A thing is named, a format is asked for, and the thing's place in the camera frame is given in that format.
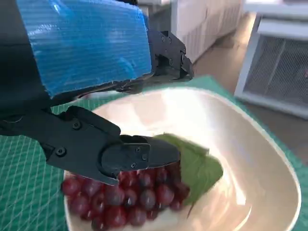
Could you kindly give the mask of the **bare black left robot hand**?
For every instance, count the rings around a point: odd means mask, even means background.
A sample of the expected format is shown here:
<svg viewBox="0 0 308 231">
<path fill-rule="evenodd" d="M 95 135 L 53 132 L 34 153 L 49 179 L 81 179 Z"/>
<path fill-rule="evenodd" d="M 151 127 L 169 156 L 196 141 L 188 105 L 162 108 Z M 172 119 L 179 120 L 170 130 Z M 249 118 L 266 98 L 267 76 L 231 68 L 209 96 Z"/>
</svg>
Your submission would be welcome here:
<svg viewBox="0 0 308 231">
<path fill-rule="evenodd" d="M 79 106 L 58 115 L 51 108 L 93 92 L 139 93 L 192 78 L 185 45 L 151 29 L 133 2 L 0 3 L 0 133 L 38 141 L 51 166 L 116 185 L 123 170 L 179 161 L 168 142 L 123 135 Z"/>
</svg>

